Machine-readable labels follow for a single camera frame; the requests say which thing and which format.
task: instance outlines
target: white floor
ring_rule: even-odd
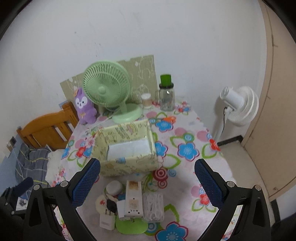
[[[220,149],[232,170],[237,186],[252,188],[254,185],[258,184],[262,187],[267,203],[270,224],[272,226],[275,221],[274,214],[268,199],[268,193],[264,182],[249,154],[239,142],[232,142],[220,146]]]

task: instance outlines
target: wooden door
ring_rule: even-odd
[[[267,7],[273,36],[270,85],[245,148],[273,200],[296,184],[296,43]]]

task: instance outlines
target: metal screw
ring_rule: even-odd
[[[233,188],[234,187],[234,182],[228,181],[227,186],[229,186],[230,188]]]
[[[36,191],[36,190],[38,190],[39,189],[39,185],[38,184],[36,184],[34,187],[33,187],[33,189]]]
[[[68,182],[67,181],[62,181],[60,185],[61,185],[61,187],[66,187],[68,185]]]
[[[255,185],[255,189],[257,190],[257,191],[261,191],[261,187],[259,186],[259,185]]]

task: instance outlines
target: white power adapter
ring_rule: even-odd
[[[114,213],[106,209],[105,214],[100,214],[100,227],[107,230],[115,229],[115,219]]]
[[[124,216],[131,218],[143,217],[143,201],[141,182],[126,182],[126,203]]]

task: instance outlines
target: blue plaid bedding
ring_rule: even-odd
[[[22,143],[15,166],[17,182],[21,183],[25,178],[31,177],[34,185],[39,184],[43,188],[49,187],[45,180],[48,153],[50,153],[50,150],[46,148],[35,149]],[[23,194],[22,198],[29,199],[33,186]]]

